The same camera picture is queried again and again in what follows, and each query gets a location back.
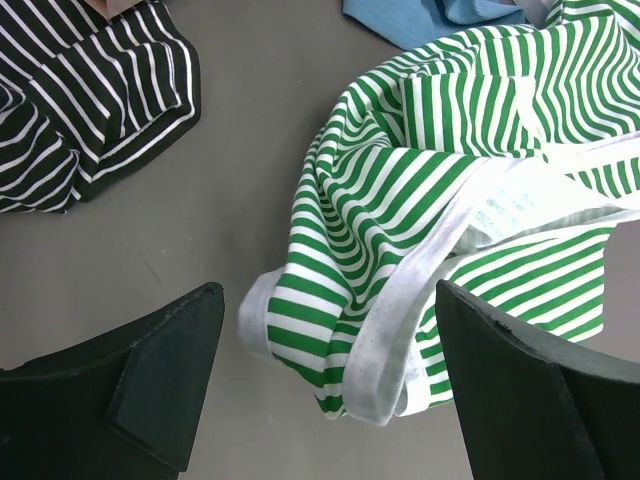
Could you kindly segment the green white striped tank top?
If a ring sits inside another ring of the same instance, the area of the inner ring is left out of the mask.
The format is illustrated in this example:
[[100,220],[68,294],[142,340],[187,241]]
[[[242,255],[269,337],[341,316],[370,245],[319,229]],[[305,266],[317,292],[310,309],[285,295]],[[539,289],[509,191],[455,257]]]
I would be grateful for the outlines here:
[[353,81],[311,143],[288,253],[238,315],[323,414],[451,400],[436,285],[572,342],[603,328],[604,250],[639,216],[639,5],[557,1]]

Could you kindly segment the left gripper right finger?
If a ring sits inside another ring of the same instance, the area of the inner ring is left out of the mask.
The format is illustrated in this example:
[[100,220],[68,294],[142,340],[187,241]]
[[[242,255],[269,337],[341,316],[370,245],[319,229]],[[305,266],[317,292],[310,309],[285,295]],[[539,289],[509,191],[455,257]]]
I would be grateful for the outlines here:
[[436,317],[476,479],[636,479],[639,366],[512,317],[458,285]]

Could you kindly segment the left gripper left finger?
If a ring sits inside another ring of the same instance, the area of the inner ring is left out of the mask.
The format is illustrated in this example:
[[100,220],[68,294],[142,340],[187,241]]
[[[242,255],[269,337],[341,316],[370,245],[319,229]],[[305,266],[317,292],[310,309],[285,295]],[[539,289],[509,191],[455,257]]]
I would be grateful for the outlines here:
[[224,318],[208,282],[140,319],[1,373],[4,479],[176,479]]

